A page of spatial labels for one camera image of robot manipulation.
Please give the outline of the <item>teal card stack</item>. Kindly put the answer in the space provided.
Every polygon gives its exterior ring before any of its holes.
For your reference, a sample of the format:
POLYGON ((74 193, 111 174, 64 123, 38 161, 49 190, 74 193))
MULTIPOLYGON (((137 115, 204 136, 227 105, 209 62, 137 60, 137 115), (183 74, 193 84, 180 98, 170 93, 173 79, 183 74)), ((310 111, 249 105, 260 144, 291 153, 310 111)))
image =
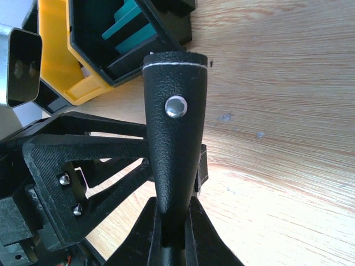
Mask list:
POLYGON ((114 13, 114 20, 115 23, 102 34, 102 38, 120 54, 156 34, 156 30, 134 0, 124 1, 122 7, 114 13))

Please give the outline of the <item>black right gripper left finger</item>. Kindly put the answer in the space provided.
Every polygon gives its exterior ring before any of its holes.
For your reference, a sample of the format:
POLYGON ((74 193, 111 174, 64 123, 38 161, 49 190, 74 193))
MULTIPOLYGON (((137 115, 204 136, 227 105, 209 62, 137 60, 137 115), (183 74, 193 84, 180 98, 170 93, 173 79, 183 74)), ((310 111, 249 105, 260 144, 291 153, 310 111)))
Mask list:
POLYGON ((161 219, 155 197, 148 199, 130 233, 105 265, 162 265, 161 219))

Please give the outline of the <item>black leather card holder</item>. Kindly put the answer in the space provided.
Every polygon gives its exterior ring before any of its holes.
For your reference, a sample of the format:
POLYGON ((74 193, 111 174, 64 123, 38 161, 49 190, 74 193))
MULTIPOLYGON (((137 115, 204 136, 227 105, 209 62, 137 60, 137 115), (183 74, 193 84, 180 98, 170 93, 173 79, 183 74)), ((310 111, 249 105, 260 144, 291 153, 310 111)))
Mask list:
POLYGON ((163 52, 144 58, 144 101, 156 217, 149 265, 185 265, 185 221, 204 130, 205 55, 163 52))

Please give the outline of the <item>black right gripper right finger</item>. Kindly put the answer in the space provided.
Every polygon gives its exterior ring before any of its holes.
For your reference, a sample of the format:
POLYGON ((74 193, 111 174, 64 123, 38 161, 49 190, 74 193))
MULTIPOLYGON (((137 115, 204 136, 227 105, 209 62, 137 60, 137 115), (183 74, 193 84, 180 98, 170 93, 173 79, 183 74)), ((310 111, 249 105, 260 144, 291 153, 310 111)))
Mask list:
POLYGON ((186 265, 234 265, 243 263, 223 242, 197 197, 192 197, 185 220, 186 265))

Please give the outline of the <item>black right card bin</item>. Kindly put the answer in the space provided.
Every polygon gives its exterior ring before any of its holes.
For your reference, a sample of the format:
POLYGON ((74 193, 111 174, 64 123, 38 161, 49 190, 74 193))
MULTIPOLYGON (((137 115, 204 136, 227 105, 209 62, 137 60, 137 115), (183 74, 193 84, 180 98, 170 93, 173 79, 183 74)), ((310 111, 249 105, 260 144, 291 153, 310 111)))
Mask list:
POLYGON ((183 51, 195 1, 68 1, 69 46, 108 85, 140 74, 149 53, 183 51))

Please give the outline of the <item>yellow middle card bin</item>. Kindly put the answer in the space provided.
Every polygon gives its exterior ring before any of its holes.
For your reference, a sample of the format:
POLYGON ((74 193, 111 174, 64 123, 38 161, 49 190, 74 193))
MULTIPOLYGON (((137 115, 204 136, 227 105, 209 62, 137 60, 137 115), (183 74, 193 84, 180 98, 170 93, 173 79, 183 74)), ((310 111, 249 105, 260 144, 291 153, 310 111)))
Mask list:
POLYGON ((114 89, 70 46, 68 1, 39 1, 38 29, 40 77, 63 98, 78 106, 114 89))

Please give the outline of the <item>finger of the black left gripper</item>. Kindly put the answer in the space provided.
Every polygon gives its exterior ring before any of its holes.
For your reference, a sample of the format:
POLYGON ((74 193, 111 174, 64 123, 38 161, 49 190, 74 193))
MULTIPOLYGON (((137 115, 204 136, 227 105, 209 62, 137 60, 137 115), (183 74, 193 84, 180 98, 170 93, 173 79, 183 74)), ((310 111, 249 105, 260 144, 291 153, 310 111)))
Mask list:
POLYGON ((43 134, 84 135, 86 132, 102 132, 147 138, 146 125, 80 112, 66 112, 48 118, 42 123, 42 126, 41 133, 43 134))
POLYGON ((153 177, 146 140, 40 134, 22 147, 24 161, 33 176, 36 192, 58 236, 49 249, 68 247, 85 238, 128 196, 153 177), (117 169, 119 159, 139 159, 142 163, 109 188, 86 199, 77 200, 58 177, 65 164, 73 161, 109 159, 105 166, 117 169))

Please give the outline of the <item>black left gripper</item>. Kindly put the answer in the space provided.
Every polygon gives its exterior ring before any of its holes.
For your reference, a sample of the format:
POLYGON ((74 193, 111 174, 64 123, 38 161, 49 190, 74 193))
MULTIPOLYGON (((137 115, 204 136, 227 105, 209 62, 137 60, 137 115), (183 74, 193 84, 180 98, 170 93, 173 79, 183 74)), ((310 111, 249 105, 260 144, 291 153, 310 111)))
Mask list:
POLYGON ((22 144, 39 133, 60 133, 40 119, 1 140, 1 265, 103 265, 86 240, 62 247, 34 190, 22 144))

